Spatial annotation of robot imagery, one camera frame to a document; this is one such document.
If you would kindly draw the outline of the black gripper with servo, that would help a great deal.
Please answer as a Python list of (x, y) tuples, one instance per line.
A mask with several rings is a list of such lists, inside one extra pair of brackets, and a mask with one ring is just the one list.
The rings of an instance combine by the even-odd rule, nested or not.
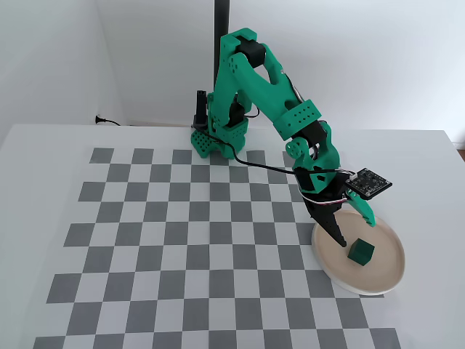
[(355, 209), (369, 226), (376, 225), (375, 214), (368, 202), (356, 193), (347, 193), (348, 179), (348, 173), (302, 175), (302, 196), (307, 211), (341, 247), (346, 247), (347, 242), (334, 215), (343, 203)]

